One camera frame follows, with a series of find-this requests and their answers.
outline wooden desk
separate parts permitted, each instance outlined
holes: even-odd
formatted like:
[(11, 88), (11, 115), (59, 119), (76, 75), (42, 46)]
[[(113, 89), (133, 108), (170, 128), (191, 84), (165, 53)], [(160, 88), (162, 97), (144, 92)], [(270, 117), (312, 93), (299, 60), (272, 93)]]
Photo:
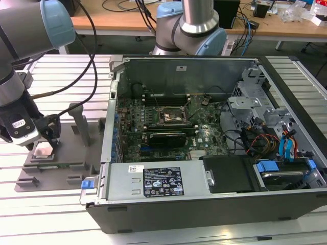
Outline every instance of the wooden desk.
[[(145, 26), (138, 12), (110, 12), (102, 8), (104, 0), (81, 0), (84, 7), (90, 13), (99, 35), (122, 35), (122, 36), (152, 36)], [(327, 42), (327, 28), (317, 27), (307, 20), (300, 22), (283, 23), (277, 15), (267, 14), (266, 18), (253, 17), (253, 12), (243, 8), (245, 3), (251, 0), (241, 0), (241, 8), (250, 20), (260, 23), (254, 39), (275, 41), (305, 41), (305, 42)], [(121, 0), (109, 0), (106, 7), (119, 10), (117, 4)], [(126, 8), (135, 8), (135, 3), (123, 3)], [(153, 17), (156, 17), (158, 4), (148, 6)], [(79, 34), (92, 35), (93, 31), (89, 20), (84, 12), (79, 9), (72, 17), (74, 27)], [(228, 55), (228, 47), (243, 33), (244, 26), (240, 20), (236, 20), (233, 29), (226, 30), (228, 40), (224, 48), (224, 54)]]

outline blue latch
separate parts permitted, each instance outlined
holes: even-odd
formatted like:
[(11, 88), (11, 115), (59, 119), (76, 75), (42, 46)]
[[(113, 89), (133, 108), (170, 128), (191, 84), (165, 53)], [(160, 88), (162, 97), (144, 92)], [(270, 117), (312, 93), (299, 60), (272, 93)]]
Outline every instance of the blue latch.
[(83, 180), (81, 184), (81, 189), (93, 189), (94, 188), (94, 180)]
[(313, 170), (314, 168), (317, 167), (317, 165), (315, 164), (315, 162), (313, 160), (308, 161), (308, 166), (309, 166), (310, 170)]
[(292, 147), (293, 147), (293, 141), (292, 140), (288, 140), (287, 141), (286, 150), (285, 150), (285, 159), (288, 159), (291, 162), (294, 161), (294, 158), (291, 156)]
[(275, 161), (261, 161), (256, 164), (260, 173), (262, 172), (277, 172), (279, 168)]

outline metal table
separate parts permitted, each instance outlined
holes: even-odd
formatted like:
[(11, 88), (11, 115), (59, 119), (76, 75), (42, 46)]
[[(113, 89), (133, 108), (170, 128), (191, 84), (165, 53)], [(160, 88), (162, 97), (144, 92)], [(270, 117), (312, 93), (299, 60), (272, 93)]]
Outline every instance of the metal table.
[[(95, 97), (84, 106), (88, 120), (106, 114), (109, 97), (110, 55), (97, 55), (99, 87)], [(51, 91), (76, 78), (89, 58), (86, 55), (46, 55), (29, 67), (34, 83), (31, 94)], [(92, 91), (92, 68), (83, 80), (60, 95), (39, 99), (42, 113), (50, 114), (81, 101)], [(65, 115), (63, 121), (72, 121)], [(79, 204), (80, 190), (23, 192), (14, 191), (27, 155), (25, 148), (0, 141), (0, 244), (326, 244), (327, 206), (298, 220), (227, 225), (181, 230), (108, 235)]]

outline power supply label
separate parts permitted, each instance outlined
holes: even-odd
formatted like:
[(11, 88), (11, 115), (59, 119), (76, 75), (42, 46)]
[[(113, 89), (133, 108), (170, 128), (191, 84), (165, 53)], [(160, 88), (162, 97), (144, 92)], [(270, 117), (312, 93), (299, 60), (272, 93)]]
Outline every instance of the power supply label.
[(143, 169), (143, 194), (146, 198), (184, 195), (180, 167)]

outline metal bracket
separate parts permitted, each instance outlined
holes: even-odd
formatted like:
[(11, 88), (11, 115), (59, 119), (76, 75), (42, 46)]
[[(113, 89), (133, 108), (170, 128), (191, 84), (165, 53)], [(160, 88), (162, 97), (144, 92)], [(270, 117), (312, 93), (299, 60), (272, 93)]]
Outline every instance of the metal bracket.
[(80, 204), (85, 205), (86, 203), (94, 202), (96, 197), (93, 195), (92, 198), (86, 197), (86, 190), (95, 189), (98, 186), (99, 175), (93, 177), (86, 177), (81, 184)]
[(17, 71), (19, 78), (21, 79), (22, 83), (24, 83), (25, 88), (29, 89), (33, 82), (32, 74), (29, 70), (19, 70)]
[(233, 109), (252, 109), (253, 107), (260, 107), (261, 103), (257, 98), (247, 97), (230, 97), (228, 102)]

